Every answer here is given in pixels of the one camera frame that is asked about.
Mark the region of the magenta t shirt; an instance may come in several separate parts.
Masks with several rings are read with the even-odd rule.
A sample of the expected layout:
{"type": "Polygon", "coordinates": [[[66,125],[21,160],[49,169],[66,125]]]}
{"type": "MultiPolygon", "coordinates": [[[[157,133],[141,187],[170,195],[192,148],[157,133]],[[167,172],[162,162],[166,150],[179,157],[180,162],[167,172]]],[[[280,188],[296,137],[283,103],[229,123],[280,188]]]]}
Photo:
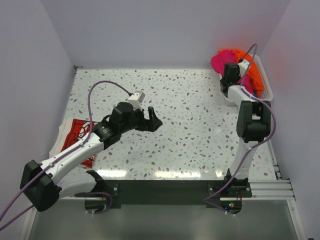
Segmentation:
{"type": "MultiPolygon", "coordinates": [[[[239,49],[220,49],[218,54],[211,58],[210,64],[215,72],[224,76],[225,64],[238,62],[240,57],[243,57],[245,53],[245,51],[239,49]]],[[[243,85],[249,93],[254,93],[248,74],[244,78],[243,85]]]]}

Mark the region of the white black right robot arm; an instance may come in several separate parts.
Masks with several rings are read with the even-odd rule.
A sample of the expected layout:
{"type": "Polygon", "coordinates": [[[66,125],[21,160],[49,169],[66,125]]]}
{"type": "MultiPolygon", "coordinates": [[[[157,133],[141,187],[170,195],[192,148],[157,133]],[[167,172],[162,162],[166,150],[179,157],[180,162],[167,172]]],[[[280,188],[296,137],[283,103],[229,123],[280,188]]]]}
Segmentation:
{"type": "Polygon", "coordinates": [[[249,191],[249,171],[258,148],[271,133],[271,113],[268,101],[252,99],[250,93],[241,86],[243,70],[249,64],[246,61],[224,64],[220,80],[220,90],[238,107],[236,133],[239,137],[238,148],[231,167],[224,177],[220,197],[235,198],[249,191]]]}

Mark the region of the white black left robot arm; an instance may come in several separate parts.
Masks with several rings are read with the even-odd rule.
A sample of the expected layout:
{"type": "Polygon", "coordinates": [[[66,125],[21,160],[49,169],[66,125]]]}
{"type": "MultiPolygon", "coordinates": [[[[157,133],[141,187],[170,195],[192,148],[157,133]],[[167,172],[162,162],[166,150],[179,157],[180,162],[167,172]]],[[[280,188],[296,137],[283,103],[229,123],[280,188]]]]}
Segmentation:
{"type": "Polygon", "coordinates": [[[29,161],[23,169],[20,190],[39,212],[51,208],[64,193],[74,194],[74,186],[61,186],[60,182],[80,163],[117,143],[128,131],[155,132],[163,125],[152,106],[147,110],[149,118],[145,118],[142,108],[134,108],[129,102],[118,103],[78,142],[40,163],[29,161]]]}

